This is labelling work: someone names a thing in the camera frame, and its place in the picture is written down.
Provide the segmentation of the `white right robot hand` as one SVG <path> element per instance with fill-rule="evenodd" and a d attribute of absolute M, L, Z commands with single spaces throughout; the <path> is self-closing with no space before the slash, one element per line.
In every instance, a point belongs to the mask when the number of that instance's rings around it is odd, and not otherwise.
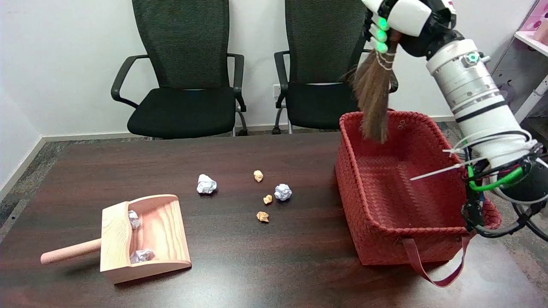
<path fill-rule="evenodd" d="M 363 36 L 380 54 L 397 44 L 415 58 L 430 59 L 445 45 L 464 36 L 455 29 L 450 0 L 363 0 Z"/>

